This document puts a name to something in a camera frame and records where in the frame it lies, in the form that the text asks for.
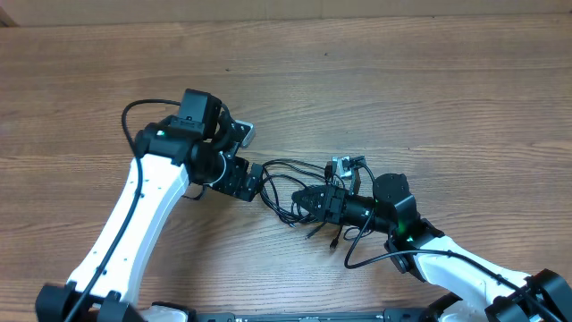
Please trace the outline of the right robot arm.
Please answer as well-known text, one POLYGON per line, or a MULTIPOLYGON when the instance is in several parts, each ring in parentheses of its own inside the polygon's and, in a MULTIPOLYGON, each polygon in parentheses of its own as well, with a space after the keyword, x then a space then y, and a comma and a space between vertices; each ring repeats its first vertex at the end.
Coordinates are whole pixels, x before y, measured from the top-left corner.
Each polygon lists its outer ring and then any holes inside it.
POLYGON ((464 250, 421 217, 405 174, 382 174, 373 180, 372 196, 334 183, 308 186, 293 202, 322 223, 350 225, 365 233, 384 233, 385 253, 347 269, 386 258, 402 273, 440 286, 448 294, 419 314, 421 321, 569 321, 571 287, 557 273, 535 275, 510 270, 464 250))

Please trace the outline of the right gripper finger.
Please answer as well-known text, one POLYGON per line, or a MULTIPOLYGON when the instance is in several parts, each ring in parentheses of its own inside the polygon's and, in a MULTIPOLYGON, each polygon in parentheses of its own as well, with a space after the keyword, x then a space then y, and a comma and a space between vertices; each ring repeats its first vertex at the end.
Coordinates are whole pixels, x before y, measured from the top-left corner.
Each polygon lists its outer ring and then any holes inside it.
POLYGON ((329 208, 324 203, 310 208, 304 208, 298 204, 297 212, 299 215, 299 223, 328 223, 331 221, 329 208))
POLYGON ((308 186, 303 190, 292 193, 291 198, 301 208, 305 210, 319 210, 326 207, 326 202, 333 192, 333 187, 329 185, 308 186))

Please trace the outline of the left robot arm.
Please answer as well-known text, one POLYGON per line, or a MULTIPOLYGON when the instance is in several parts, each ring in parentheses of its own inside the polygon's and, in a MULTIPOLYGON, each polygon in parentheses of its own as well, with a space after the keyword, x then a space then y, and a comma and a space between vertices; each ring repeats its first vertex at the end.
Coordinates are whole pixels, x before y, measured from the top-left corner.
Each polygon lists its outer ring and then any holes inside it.
POLYGON ((156 302, 139 310, 139 289, 166 219, 191 184, 251 201, 263 169, 237 157, 256 135, 227 105, 186 89, 177 114, 126 137, 133 159, 114 209, 65 285, 45 284, 40 321, 195 321, 185 306, 156 302))

